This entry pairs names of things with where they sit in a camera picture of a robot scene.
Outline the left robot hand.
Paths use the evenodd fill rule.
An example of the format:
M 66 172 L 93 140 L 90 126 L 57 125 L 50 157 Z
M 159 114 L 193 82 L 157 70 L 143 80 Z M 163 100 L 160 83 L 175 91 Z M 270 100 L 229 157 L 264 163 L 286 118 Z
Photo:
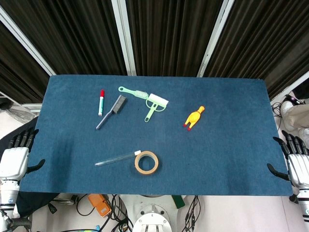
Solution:
M 31 127 L 10 140 L 8 148 L 4 150 L 0 159 L 1 182 L 18 182 L 26 174 L 39 170 L 45 164 L 45 159 L 42 159 L 38 164 L 28 166 L 29 155 L 38 132 L 38 129 Z

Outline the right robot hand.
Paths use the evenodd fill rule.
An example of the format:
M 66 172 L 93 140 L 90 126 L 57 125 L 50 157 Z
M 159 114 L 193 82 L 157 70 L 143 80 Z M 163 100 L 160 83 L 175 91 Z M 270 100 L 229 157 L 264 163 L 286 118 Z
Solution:
M 285 140 L 279 137 L 273 139 L 281 146 L 288 166 L 288 174 L 281 173 L 268 163 L 268 170 L 276 177 L 290 181 L 298 189 L 309 188 L 309 149 L 298 136 L 282 131 Z

